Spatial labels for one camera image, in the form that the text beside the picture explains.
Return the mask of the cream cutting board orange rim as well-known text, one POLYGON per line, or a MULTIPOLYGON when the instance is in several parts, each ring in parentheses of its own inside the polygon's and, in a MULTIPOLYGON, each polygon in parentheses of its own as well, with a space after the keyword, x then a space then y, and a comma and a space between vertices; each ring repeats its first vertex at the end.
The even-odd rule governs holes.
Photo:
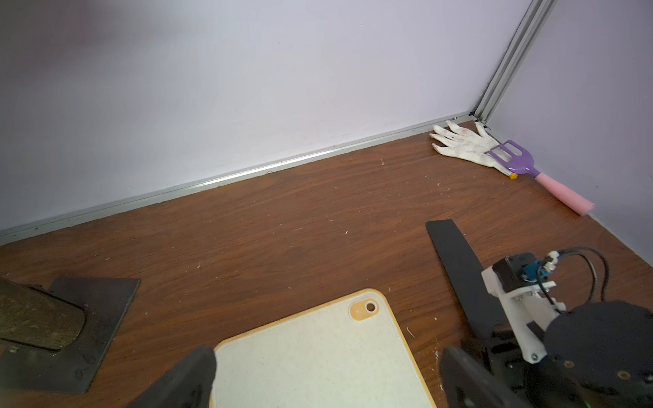
POLYGON ((212 407, 433 407, 388 300, 365 289, 220 342, 212 407))

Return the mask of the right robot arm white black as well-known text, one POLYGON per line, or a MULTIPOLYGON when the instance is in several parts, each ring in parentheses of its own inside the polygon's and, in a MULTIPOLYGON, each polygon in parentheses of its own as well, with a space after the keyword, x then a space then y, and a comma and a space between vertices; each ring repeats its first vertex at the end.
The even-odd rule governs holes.
POLYGON ((650 407, 652 313, 623 301, 583 304, 547 328, 525 324, 544 347, 524 353, 516 332, 468 338, 465 352, 530 407, 650 407))

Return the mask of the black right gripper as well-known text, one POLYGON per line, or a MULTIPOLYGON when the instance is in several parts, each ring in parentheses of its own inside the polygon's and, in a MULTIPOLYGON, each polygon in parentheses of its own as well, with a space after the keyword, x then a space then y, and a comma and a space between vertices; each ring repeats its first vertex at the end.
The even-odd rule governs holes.
POLYGON ((513 333, 490 338, 465 338, 462 348, 493 377, 533 407, 580 407, 582 398, 554 362, 544 358, 535 364, 523 359, 513 333))

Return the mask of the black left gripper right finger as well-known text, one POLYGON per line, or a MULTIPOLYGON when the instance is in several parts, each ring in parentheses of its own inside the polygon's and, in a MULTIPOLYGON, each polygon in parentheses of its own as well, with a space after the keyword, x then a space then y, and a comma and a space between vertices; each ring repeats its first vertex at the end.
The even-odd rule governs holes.
POLYGON ((440 377, 449 407, 530 407, 461 348, 444 349, 440 377))

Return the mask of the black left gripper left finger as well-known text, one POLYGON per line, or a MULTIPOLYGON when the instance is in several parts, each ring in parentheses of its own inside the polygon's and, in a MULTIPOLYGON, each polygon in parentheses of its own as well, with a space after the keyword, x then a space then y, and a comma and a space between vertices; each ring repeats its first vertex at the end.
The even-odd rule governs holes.
POLYGON ((216 371, 214 350, 199 346, 128 407, 208 407, 216 371))

